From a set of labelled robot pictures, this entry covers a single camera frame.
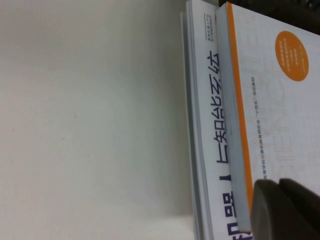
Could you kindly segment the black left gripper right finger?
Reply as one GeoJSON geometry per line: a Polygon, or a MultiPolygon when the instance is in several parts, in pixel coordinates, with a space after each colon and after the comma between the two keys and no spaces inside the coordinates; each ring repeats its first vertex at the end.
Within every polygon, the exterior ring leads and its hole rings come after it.
{"type": "Polygon", "coordinates": [[[320,196],[300,183],[282,178],[279,186],[295,210],[316,231],[320,231],[320,196]]]}

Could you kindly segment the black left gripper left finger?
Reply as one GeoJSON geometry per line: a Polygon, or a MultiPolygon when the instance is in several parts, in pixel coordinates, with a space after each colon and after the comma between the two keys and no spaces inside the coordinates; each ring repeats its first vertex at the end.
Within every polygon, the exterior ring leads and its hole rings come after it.
{"type": "Polygon", "coordinates": [[[315,231],[295,210],[279,182],[260,179],[254,184],[251,229],[256,240],[318,240],[315,231]]]}

